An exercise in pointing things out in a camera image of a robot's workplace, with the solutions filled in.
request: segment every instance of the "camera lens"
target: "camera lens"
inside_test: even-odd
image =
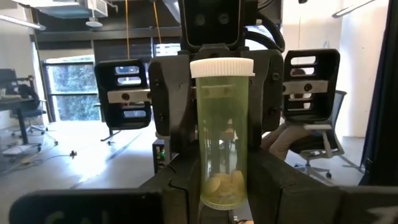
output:
[[[222,13],[218,16],[218,21],[220,22],[220,24],[227,24],[229,22],[229,16],[227,13]]]
[[[205,23],[206,23],[206,20],[205,20],[204,15],[197,15],[197,16],[196,16],[196,18],[195,18],[195,24],[196,24],[197,26],[203,26],[203,25],[205,25]]]

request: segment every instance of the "pill bottle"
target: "pill bottle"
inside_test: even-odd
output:
[[[247,198],[248,58],[209,58],[190,63],[196,79],[201,201],[217,210],[239,207]]]

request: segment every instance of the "window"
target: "window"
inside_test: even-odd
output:
[[[264,35],[266,37],[269,37],[271,40],[274,40],[274,38],[272,37],[271,33],[264,26],[247,26],[246,28],[248,28],[248,31],[257,32],[257,33],[262,34],[262,35]]]
[[[173,56],[177,55],[177,52],[181,50],[180,44],[156,44],[155,56]]]
[[[51,58],[43,67],[53,121],[100,120],[93,55]]]
[[[144,64],[145,74],[147,77],[147,83],[149,84],[148,79],[148,63]],[[116,67],[115,74],[117,75],[132,75],[130,77],[121,77],[118,78],[118,83],[120,85],[137,85],[141,84],[141,79],[137,76],[139,74],[139,67],[137,66],[127,66],[127,67]]]

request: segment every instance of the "white wall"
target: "white wall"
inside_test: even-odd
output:
[[[345,7],[357,2],[364,1],[345,0]],[[337,128],[344,136],[365,137],[387,8],[388,0],[378,0],[343,16],[337,87],[348,94]]]
[[[12,16],[26,20],[24,9],[3,9],[1,15]],[[17,77],[34,75],[34,55],[27,27],[0,21],[0,68],[13,68]],[[17,121],[11,119],[9,111],[0,112],[0,129],[17,125]]]
[[[341,6],[342,0],[309,0],[305,4],[299,4],[297,0],[284,0],[282,31],[286,52],[325,47],[338,49],[341,19],[333,19],[331,15]]]
[[[336,89],[348,94],[336,127],[339,136],[365,136],[388,0],[372,2],[339,19],[331,15],[366,1],[309,0],[299,4],[297,0],[284,0],[283,4],[282,31],[287,51],[318,48],[340,51]]]

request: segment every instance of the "tree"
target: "tree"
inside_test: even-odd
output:
[[[93,65],[53,65],[47,68],[53,76],[52,93],[92,93],[97,92]],[[62,121],[99,120],[100,114],[94,104],[95,95],[56,96]]]

